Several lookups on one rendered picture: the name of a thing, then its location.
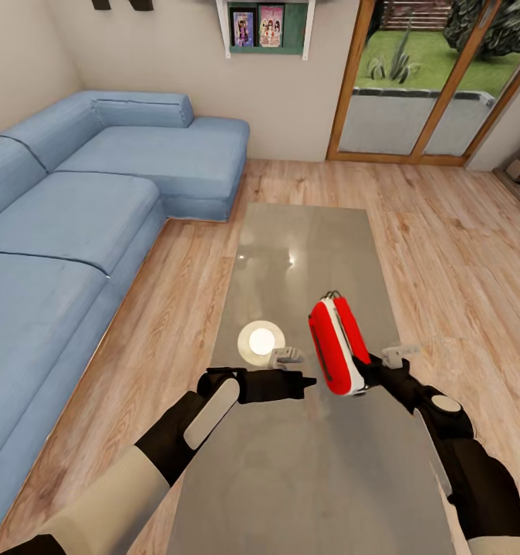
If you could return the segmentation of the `radio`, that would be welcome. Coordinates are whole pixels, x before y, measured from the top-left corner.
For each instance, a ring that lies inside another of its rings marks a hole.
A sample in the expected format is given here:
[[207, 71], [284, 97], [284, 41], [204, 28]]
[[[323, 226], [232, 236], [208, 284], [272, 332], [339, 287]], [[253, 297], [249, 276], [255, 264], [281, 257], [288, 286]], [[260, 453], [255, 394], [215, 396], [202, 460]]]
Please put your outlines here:
[[309, 315], [316, 351], [330, 390], [339, 396], [366, 395], [364, 383], [352, 357], [372, 363], [360, 329], [345, 298], [327, 294]]

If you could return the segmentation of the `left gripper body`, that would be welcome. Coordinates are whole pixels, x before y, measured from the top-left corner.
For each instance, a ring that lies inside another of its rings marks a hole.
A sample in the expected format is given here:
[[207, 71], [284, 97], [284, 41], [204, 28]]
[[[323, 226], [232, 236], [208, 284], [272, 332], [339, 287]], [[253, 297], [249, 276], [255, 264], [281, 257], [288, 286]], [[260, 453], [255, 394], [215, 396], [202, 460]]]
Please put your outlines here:
[[262, 369], [259, 371], [264, 381], [264, 395], [261, 402], [273, 400], [304, 399], [304, 387], [301, 371]]

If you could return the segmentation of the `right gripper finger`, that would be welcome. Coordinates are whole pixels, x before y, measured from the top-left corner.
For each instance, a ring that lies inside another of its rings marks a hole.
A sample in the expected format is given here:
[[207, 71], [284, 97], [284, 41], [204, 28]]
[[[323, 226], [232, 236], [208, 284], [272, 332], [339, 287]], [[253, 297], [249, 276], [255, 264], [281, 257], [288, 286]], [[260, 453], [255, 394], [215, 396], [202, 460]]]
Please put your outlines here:
[[385, 359], [382, 359], [382, 358], [380, 358], [380, 357], [376, 357], [375, 355], [372, 355], [372, 354], [370, 354], [370, 353], [369, 353], [369, 356], [370, 356], [370, 360], [372, 361], [372, 363], [377, 363], [377, 362], [379, 362], [379, 363], [382, 363], [384, 366], [387, 366], [386, 364], [384, 364]]
[[352, 360], [353, 360], [356, 368], [358, 369], [360, 375], [363, 377], [363, 367], [365, 366], [365, 365], [363, 365], [364, 362], [361, 362], [356, 356], [353, 356]]

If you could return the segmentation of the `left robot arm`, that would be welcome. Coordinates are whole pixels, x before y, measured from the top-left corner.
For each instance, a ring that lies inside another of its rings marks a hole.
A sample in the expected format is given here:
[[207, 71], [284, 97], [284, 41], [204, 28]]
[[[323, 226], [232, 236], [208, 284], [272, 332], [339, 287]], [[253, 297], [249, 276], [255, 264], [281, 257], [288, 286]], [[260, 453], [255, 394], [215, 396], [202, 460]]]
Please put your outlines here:
[[207, 368], [197, 392], [171, 406], [102, 476], [34, 531], [0, 555], [127, 555], [196, 452], [239, 402], [304, 399], [316, 384], [285, 363], [302, 363], [297, 348], [272, 350], [268, 369]]

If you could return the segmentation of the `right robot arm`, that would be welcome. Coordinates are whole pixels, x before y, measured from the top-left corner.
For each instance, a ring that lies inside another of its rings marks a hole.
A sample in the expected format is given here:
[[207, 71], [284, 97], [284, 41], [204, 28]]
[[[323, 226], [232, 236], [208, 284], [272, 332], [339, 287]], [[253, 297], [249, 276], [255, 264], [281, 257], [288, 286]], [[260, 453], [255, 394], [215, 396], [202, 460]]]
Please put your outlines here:
[[520, 495], [514, 478], [474, 439], [463, 406], [410, 373], [418, 343], [384, 348], [385, 359], [352, 360], [366, 386], [383, 385], [414, 416], [446, 499], [455, 504], [471, 555], [520, 555]]

